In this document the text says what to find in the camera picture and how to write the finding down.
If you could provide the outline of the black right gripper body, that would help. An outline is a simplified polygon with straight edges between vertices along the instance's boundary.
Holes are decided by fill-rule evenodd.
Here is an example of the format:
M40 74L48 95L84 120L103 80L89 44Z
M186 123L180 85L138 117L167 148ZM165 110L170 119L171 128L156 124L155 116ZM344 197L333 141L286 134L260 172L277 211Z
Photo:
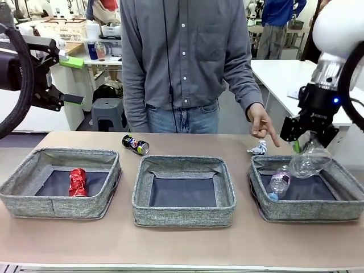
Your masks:
M299 90L299 122L304 130L325 130L341 107L336 90L307 84Z

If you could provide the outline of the large clear plastic bottle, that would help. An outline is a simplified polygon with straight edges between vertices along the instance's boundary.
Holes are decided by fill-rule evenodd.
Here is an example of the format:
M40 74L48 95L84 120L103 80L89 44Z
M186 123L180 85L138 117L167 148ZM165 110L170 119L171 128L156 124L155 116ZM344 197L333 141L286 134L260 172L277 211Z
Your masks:
M288 169L294 177L306 179L320 173L331 162L331 154L317 139L311 139L292 157Z

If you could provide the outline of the small bottle with blue cap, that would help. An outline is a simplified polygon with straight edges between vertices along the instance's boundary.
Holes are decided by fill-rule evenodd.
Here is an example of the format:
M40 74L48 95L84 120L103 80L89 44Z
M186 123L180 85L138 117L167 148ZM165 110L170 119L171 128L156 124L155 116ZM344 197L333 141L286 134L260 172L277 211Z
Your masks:
M273 201L281 200L287 193L291 183L291 173L287 165L279 168L271 177L266 188L268 197Z

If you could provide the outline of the crushed red soda can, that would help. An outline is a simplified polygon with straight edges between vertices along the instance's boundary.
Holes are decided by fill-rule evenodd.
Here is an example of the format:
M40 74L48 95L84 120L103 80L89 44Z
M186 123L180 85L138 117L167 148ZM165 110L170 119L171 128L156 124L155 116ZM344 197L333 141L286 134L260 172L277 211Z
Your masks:
M69 174L69 196L86 197L86 172L81 168L75 168Z

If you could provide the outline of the black Pepsi can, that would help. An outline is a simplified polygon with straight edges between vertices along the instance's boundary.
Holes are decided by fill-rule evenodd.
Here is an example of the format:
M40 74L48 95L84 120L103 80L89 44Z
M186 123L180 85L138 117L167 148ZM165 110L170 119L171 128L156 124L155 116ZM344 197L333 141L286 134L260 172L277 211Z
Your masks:
M126 134L122 138L122 144L128 150L131 150L135 154L144 156L149 152L149 144L143 140L136 140L130 134Z

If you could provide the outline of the person's right forearm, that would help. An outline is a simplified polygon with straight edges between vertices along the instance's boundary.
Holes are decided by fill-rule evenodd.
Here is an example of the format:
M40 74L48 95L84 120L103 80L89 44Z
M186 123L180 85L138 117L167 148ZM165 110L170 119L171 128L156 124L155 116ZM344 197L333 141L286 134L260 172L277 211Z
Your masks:
M149 133L145 103L144 73L138 67L130 67L123 62L123 105L130 129L135 133Z

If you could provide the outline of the person's left hand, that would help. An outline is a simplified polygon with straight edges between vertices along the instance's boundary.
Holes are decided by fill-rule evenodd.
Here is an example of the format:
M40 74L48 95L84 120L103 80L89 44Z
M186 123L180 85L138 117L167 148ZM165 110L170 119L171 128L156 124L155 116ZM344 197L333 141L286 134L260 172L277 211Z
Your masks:
M271 118L260 103L254 103L247 111L247 116L252 124L251 135L258 139L263 139L267 134L271 137L274 145L280 147L278 135L273 127Z

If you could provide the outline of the white desk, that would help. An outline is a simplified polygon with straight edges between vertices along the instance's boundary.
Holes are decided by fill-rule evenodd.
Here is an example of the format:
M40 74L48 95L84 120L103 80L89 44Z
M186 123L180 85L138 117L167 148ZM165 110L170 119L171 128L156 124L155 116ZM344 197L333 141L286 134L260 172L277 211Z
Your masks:
M81 69L69 68L70 86L64 93L83 98L81 105L66 103L64 111L69 123L69 130L75 131L85 120L85 113L90 113L93 105L94 92L107 85L115 89L119 98L123 96L121 57L106 57L104 61L92 60L86 53L76 55L83 59Z

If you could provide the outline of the crumpled white blue paper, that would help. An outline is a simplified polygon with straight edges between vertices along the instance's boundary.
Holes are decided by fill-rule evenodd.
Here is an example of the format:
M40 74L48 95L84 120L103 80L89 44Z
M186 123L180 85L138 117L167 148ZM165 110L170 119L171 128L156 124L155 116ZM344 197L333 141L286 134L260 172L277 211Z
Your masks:
M267 142L265 140L259 140L259 144L256 147L247 150L252 155L265 155L267 153Z

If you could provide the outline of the white table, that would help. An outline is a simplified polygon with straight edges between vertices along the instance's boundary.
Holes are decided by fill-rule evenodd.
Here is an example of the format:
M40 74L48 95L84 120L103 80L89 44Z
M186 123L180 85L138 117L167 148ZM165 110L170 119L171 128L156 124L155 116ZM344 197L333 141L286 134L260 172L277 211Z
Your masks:
M251 67L269 90L268 112L275 128L280 130L286 116L295 116L300 111L299 101L289 95L310 82L316 64L300 60L253 60Z

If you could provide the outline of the white plastic jug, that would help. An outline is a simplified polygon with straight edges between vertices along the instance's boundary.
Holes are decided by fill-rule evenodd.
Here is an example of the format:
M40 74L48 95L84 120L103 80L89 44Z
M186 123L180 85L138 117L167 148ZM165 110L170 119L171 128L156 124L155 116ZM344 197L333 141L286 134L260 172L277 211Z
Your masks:
M98 39L101 33L100 25L96 21L87 20L85 24L88 39Z

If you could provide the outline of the grey plastic stool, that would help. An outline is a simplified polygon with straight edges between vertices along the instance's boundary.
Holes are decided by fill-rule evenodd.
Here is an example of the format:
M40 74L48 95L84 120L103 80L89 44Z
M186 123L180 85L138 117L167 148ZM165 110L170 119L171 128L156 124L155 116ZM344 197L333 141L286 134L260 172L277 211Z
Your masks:
M129 127L120 98L99 98L92 105L92 130L126 132Z

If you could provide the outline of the white storage box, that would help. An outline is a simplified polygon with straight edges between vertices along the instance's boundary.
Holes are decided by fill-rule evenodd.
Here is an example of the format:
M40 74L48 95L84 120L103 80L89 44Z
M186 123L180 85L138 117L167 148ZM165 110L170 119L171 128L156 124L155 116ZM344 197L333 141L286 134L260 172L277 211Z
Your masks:
M107 24L101 26L102 36L106 38L120 38L122 36L122 26L120 24Z

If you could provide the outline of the grey fabric basket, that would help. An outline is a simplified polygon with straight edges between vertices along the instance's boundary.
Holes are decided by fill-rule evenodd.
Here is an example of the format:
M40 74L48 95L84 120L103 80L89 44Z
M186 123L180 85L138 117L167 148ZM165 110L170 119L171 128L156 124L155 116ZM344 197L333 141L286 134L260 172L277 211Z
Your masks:
M153 228L224 228L236 207L226 163L218 157L142 157L132 195L135 224Z
M288 175L282 167L291 159L268 155L251 158L251 194L262 218L268 222L346 222L361 217L364 185L336 160L309 178L292 176L285 195L279 200L270 198L271 178Z
M86 197L70 197L70 171L86 172ZM122 168L110 150L41 148L0 186L0 200L18 218L101 219L115 194Z

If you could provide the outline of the person in grey shirt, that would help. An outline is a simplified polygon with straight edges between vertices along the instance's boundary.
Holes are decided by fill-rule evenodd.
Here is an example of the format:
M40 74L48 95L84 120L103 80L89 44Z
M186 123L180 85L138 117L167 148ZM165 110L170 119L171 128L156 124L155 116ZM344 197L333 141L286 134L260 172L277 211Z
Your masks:
M243 0L120 0L122 65L144 73L146 109L209 106L227 51L250 53Z

